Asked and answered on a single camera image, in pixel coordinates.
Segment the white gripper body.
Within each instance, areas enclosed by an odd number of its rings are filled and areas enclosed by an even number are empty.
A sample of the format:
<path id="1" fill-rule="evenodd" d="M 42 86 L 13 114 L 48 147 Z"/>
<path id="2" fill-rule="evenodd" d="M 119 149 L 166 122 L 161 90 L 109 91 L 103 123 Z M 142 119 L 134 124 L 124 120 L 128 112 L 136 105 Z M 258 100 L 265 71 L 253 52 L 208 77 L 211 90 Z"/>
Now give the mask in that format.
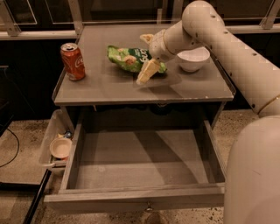
<path id="1" fill-rule="evenodd" d="M 165 30 L 156 33 L 149 44 L 150 56 L 158 61 L 167 62 L 172 59 L 172 54 L 167 49 L 164 40 Z"/>

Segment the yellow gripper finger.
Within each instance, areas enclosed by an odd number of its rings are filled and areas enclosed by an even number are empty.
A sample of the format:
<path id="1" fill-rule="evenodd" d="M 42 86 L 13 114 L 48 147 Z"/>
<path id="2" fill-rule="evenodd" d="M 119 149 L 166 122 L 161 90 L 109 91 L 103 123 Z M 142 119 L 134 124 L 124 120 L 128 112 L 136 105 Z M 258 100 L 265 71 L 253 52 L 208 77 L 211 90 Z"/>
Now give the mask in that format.
<path id="1" fill-rule="evenodd" d="M 146 83 L 160 68 L 160 63 L 156 59 L 151 59 L 143 63 L 142 69 L 137 76 L 136 83 L 142 85 Z"/>
<path id="2" fill-rule="evenodd" d="M 152 41 L 152 39 L 153 39 L 153 34 L 142 34 L 142 35 L 140 36 L 140 39 L 141 39 L 144 43 L 149 44 L 149 43 Z"/>

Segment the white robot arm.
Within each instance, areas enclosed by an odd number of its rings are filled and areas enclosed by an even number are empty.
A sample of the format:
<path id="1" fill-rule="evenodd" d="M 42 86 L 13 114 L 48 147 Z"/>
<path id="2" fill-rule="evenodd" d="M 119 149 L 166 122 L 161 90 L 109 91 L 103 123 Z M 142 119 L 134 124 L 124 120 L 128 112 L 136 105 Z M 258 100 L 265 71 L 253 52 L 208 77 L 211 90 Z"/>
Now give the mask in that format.
<path id="1" fill-rule="evenodd" d="M 143 34 L 151 60 L 137 77 L 145 83 L 161 62 L 204 45 L 212 51 L 259 119 L 247 125 L 229 152 L 224 224 L 280 224 L 280 69 L 239 40 L 205 1 L 189 3 L 179 22 Z"/>

